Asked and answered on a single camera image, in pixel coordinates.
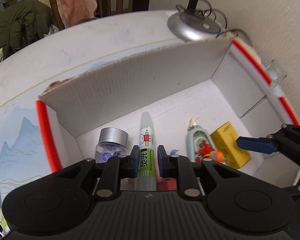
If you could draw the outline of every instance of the ribbed black surface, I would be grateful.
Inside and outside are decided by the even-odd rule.
[[[70,231],[54,236],[26,236],[12,232],[7,240],[242,240],[291,239],[285,232],[245,236],[212,220],[199,202],[181,199],[176,192],[122,192],[113,201],[98,203],[90,216]]]

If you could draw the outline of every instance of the white cardboard box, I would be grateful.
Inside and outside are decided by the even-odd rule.
[[[37,101],[51,170],[94,157],[104,127],[125,130],[129,152],[138,144],[143,111],[152,116],[155,146],[181,155],[193,116],[210,133],[230,121],[247,137],[298,124],[284,94],[270,82],[243,44],[219,38],[164,46],[54,83]],[[241,171],[280,187],[290,186],[299,170],[283,155],[250,155]]]

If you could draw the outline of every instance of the green label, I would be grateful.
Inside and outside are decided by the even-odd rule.
[[[152,149],[142,149],[140,151],[139,176],[155,177],[154,151]]]

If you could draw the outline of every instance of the silver jar lid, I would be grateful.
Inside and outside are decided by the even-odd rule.
[[[112,142],[117,143],[127,148],[128,145],[128,134],[118,128],[107,127],[103,128],[100,132],[99,143]]]

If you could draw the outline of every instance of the white marble table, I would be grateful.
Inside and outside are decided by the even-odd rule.
[[[56,80],[181,42],[167,27],[172,13],[139,12],[87,22],[37,41],[0,63],[0,202],[15,187],[50,173],[36,117],[38,95]]]

